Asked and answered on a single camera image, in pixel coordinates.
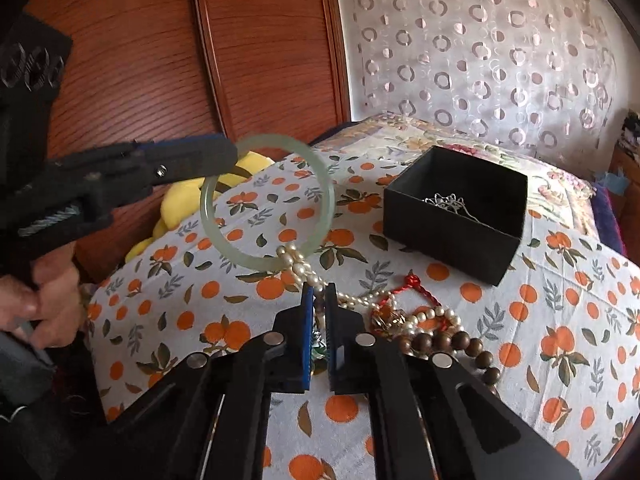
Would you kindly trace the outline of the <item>left hand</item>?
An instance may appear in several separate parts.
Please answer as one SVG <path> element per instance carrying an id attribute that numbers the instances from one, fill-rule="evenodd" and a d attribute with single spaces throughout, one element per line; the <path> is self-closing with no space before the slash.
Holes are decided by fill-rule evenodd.
<path id="1" fill-rule="evenodd" d="M 79 273 L 73 263 L 75 244 L 49 252 L 32 264 L 32 290 L 11 275 L 1 278 L 1 330 L 34 348 L 63 348 L 85 321 Z"/>

